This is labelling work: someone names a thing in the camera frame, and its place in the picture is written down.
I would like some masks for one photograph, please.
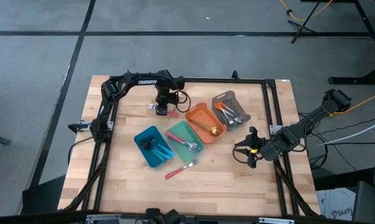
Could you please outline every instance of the gray carpet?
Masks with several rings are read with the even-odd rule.
[[[75,45],[75,37],[0,37],[0,215],[15,214]]]
[[[271,1],[116,1],[97,0],[88,30],[294,31],[278,0]],[[287,1],[297,17],[313,3]],[[375,4],[361,1],[375,27]],[[0,30],[80,30],[89,0],[0,1]],[[351,4],[332,4],[308,27],[320,31],[366,31]],[[0,135],[12,139],[0,145],[0,215],[17,213],[37,159],[45,130],[69,66],[76,37],[0,36]],[[287,37],[86,37],[50,148],[41,182],[64,175],[67,151],[75,134],[67,129],[82,114],[92,75],[121,75],[126,70],[168,69],[186,77],[290,79],[300,112],[317,107],[324,91],[341,89],[356,104],[375,94],[375,86],[332,86],[329,76],[360,77],[375,68],[375,44],[366,38]],[[352,113],[324,119],[325,131],[375,117],[375,100]],[[355,133],[364,124],[334,134]],[[375,141],[375,129],[357,141]],[[309,145],[319,141],[310,138]],[[374,146],[339,146],[356,169],[374,164]],[[310,157],[323,153],[311,147]],[[325,169],[352,171],[334,149]]]

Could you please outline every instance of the wooden tabletop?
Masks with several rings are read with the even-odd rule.
[[[103,75],[92,77],[82,119],[90,121],[96,118],[102,99],[100,85],[108,78]],[[283,124],[296,123],[298,115],[290,81],[276,80],[276,84]],[[257,163],[256,169],[251,169],[232,157],[233,145],[245,138],[249,126],[255,126],[260,137],[269,138],[261,85],[186,83],[185,90],[191,97],[192,106],[198,102],[211,105],[213,96],[233,90],[246,113],[251,115],[251,120],[225,133],[212,144],[206,144],[198,165],[165,180],[168,172],[181,167],[184,162],[176,156],[159,168],[152,169],[133,138],[152,125],[164,135],[168,128],[184,120],[184,114],[180,113],[179,118],[170,120],[156,116],[155,111],[146,109],[147,104],[155,103],[155,87],[133,87],[119,103],[100,211],[144,213],[146,208],[160,208],[162,212],[176,209],[179,213],[194,215],[279,217],[280,206],[272,162],[262,160]],[[275,121],[272,94],[270,90],[268,92]],[[88,137],[89,132],[78,133],[76,141]],[[86,183],[94,144],[93,140],[89,140],[74,147],[59,208],[67,206]],[[296,188],[310,207],[320,213],[306,153],[291,152],[290,160]],[[92,190],[89,208],[93,206],[95,192],[96,186]],[[285,196],[291,213],[286,187]]]

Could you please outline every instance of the utensil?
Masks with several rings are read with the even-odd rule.
[[[229,125],[232,125],[234,121],[232,121],[227,115],[226,115],[226,111],[222,108],[222,106],[219,104],[219,102],[215,103],[215,107],[222,111],[224,116],[225,116],[225,119],[226,121],[229,123]]]
[[[175,140],[175,141],[177,141],[181,144],[184,144],[187,147],[187,149],[189,151],[191,151],[193,154],[197,154],[198,152],[200,152],[202,150],[202,147],[199,146],[198,144],[196,144],[194,142],[193,143],[187,142],[187,141],[175,136],[173,133],[171,133],[169,131],[166,131],[165,135],[167,135],[167,137],[169,137],[172,140]]]
[[[227,113],[227,114],[229,114],[236,122],[238,122],[238,123],[243,123],[243,117],[241,117],[241,116],[238,116],[236,113],[235,113],[235,111],[233,111],[232,109],[230,109],[228,106],[226,106],[225,105],[225,103],[224,102],[222,102],[222,101],[220,101],[220,102],[218,102],[218,104],[221,106],[221,107],[223,107],[223,108],[225,108],[225,109],[228,109],[230,112],[228,112],[228,111],[226,111],[225,110],[225,112]]]
[[[185,166],[182,166],[181,168],[179,168],[177,170],[174,170],[174,171],[170,172],[169,174],[165,175],[165,179],[166,180],[170,179],[171,177],[175,176],[176,174],[182,172],[184,169],[196,165],[197,162],[198,162],[197,159],[193,159],[190,163],[186,164]]]
[[[163,153],[159,149],[157,149],[156,147],[154,147],[152,142],[155,143],[157,146],[161,147],[162,149],[164,149],[164,151],[166,153]],[[167,148],[165,148],[164,146],[156,143],[154,141],[153,137],[143,139],[143,140],[140,141],[140,143],[141,143],[143,149],[150,150],[151,152],[153,152],[161,160],[168,160],[168,159],[172,158],[172,156],[173,156],[172,152],[171,152],[171,155],[169,154],[169,150]]]
[[[210,126],[208,126],[208,125],[206,125],[206,124],[204,124],[200,121],[195,121],[193,119],[189,119],[189,121],[192,122],[193,124],[195,124],[197,127],[210,132],[210,134],[213,135],[213,136],[218,136],[218,135],[222,134],[222,131],[217,129],[217,127],[210,127]]]
[[[157,109],[157,105],[152,105],[152,104],[147,105],[146,107],[147,107],[149,110],[156,110],[156,109]]]

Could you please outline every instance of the green tray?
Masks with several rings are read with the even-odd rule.
[[[197,145],[201,146],[201,150],[198,153],[193,154],[191,151],[188,150],[188,147],[186,147],[185,145],[176,142],[170,138],[167,138],[168,143],[173,149],[173,151],[176,152],[184,162],[192,160],[204,149],[204,145],[200,141],[199,137],[196,135],[196,133],[194,133],[194,131],[186,121],[181,121],[178,124],[175,124],[167,131],[173,133],[175,136],[187,142],[194,142]]]

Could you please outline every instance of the yellow cable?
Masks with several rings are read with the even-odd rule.
[[[283,6],[285,7],[285,9],[288,11],[289,10],[289,8],[286,6],[286,4],[283,2],[283,0],[279,0],[282,4],[283,4]],[[317,15],[319,15],[323,10],[325,10],[329,5],[330,5],[330,3],[332,3],[333,2],[333,0],[330,0],[325,6],[323,6],[323,8],[321,8],[317,13],[315,13],[313,16],[311,16],[311,17],[315,17],[315,16],[317,16]],[[289,15],[291,15],[291,17],[294,19],[294,20],[296,20],[296,21],[305,21],[306,19],[297,19],[291,12],[289,13]]]
[[[353,107],[350,108],[349,110],[346,110],[346,111],[344,111],[344,112],[334,112],[333,114],[346,114],[346,113],[350,112],[351,110],[353,110],[353,109],[355,109],[355,108],[357,108],[357,107],[359,107],[359,106],[361,106],[361,105],[363,105],[363,104],[365,104],[365,103],[367,103],[367,102],[369,102],[369,101],[371,101],[371,100],[373,100],[373,99],[375,99],[375,95],[372,96],[372,97],[370,97],[369,99],[364,100],[364,101],[360,102],[359,104],[353,106]]]

